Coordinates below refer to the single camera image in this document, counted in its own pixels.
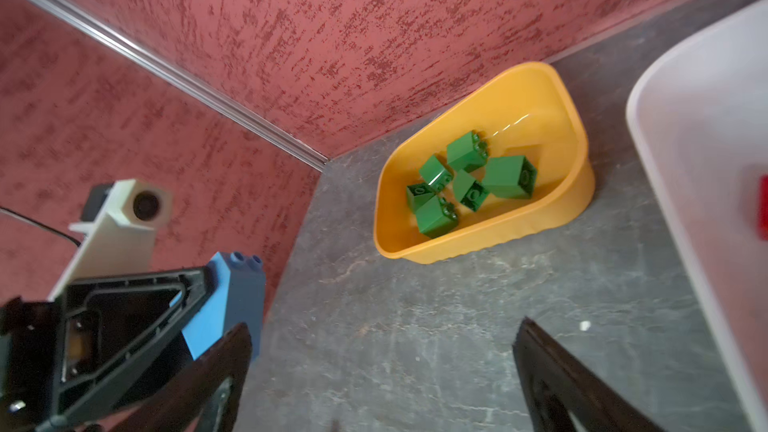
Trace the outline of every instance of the green block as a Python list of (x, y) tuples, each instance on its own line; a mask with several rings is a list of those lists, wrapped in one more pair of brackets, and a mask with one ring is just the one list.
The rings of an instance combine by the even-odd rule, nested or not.
[(463, 170), (456, 172), (456, 178), (453, 179), (453, 195), (473, 212), (480, 208), (489, 193), (474, 177)]
[(443, 197), (434, 196), (416, 211), (418, 231), (429, 238), (447, 234), (458, 225), (456, 208)]
[(424, 182), (406, 187), (406, 194), (408, 196), (408, 207), (410, 207), (411, 212), (416, 212), (430, 198), (435, 196), (435, 193), (429, 190), (429, 187)]
[(496, 197), (531, 198), (536, 174), (525, 156), (492, 157), (485, 166), (482, 184)]
[(474, 130), (448, 144), (448, 165), (454, 170), (471, 172), (488, 161), (488, 144)]
[(418, 173), (433, 192), (440, 192), (453, 180), (453, 174), (435, 156), (427, 159)]

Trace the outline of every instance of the yellow plastic bin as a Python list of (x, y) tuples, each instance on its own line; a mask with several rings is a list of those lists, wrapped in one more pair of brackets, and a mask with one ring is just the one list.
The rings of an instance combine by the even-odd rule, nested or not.
[[(489, 196), (477, 212), (456, 205), (458, 226), (430, 239), (418, 232), (406, 186), (421, 182), (418, 168), (431, 154), (445, 163), (446, 147), (470, 130), (491, 157), (525, 155), (538, 169), (529, 200)], [(515, 66), (461, 101), (395, 150), (379, 177), (373, 240), (388, 258), (431, 264), (567, 224), (589, 205), (594, 173), (587, 134), (558, 73), (540, 62)], [(483, 168), (473, 173), (482, 178)]]

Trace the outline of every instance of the pink textured wall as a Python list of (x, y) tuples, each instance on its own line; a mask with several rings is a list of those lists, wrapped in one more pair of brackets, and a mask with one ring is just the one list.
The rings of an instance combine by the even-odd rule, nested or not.
[(665, 0), (74, 0), (328, 156)]
[[(174, 193), (156, 269), (264, 259), (271, 303), (318, 172), (24, 0), (0, 0), (0, 205), (56, 228), (90, 187)], [(0, 303), (44, 298), (74, 246), (0, 215)]]

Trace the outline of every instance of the blue block stud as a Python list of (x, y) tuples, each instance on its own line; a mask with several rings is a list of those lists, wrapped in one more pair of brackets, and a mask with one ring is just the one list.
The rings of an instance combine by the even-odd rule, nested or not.
[(213, 272), (214, 292), (182, 331), (192, 359), (197, 360), (232, 327), (245, 322), (254, 348), (250, 360), (255, 360), (259, 356), (266, 289), (261, 259), (239, 252), (218, 252), (208, 268)]

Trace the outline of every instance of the black cable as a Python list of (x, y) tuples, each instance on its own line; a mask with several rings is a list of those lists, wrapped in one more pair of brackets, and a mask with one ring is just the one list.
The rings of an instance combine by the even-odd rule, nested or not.
[(53, 234), (58, 235), (59, 237), (66, 238), (67, 240), (69, 240), (73, 244), (75, 244), (78, 247), (80, 247), (80, 241), (77, 240), (76, 238), (72, 237), (71, 235), (64, 234), (62, 231), (56, 230), (53, 227), (46, 226), (45, 224), (40, 223), (40, 222), (34, 220), (33, 218), (29, 218), (27, 216), (23, 216), (22, 214), (19, 214), (18, 212), (14, 212), (10, 208), (5, 208), (5, 207), (0, 207), (0, 212), (4, 213), (7, 216), (11, 216), (11, 217), (17, 218), (18, 220), (20, 220), (22, 222), (26, 222), (27, 224), (30, 224), (32, 226), (38, 226), (38, 227), (40, 227), (40, 228), (42, 228), (44, 230), (47, 230), (49, 232), (52, 232)]

